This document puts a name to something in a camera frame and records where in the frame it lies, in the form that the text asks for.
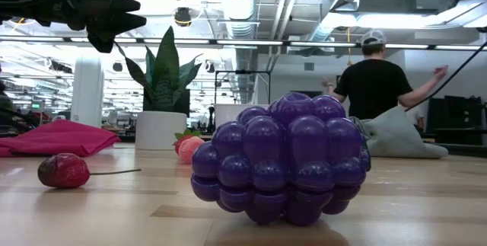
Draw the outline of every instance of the peach-colored ball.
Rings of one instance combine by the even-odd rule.
[[[193,157],[193,153],[203,143],[203,139],[200,139],[198,136],[194,136],[183,141],[179,150],[181,162],[184,164],[191,164],[191,158]]]

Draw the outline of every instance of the pink cloth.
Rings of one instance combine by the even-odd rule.
[[[69,120],[57,120],[14,138],[0,139],[0,157],[72,153],[94,155],[119,142],[119,137],[104,129]]]

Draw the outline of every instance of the snake plant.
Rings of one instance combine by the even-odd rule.
[[[172,112],[174,104],[186,90],[186,86],[196,77],[202,63],[195,64],[196,56],[192,61],[180,67],[176,44],[174,44],[174,31],[169,27],[159,44],[157,56],[145,47],[145,64],[147,72],[133,60],[126,57],[120,45],[117,43],[120,53],[125,57],[127,69],[132,78],[144,87],[144,99],[151,111]]]

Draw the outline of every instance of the white cap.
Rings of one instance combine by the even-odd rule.
[[[386,44],[387,38],[381,30],[370,30],[362,36],[360,44],[363,46]]]

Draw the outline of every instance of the white column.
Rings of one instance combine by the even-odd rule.
[[[86,53],[76,59],[72,121],[101,127],[103,81],[103,65],[99,55]]]

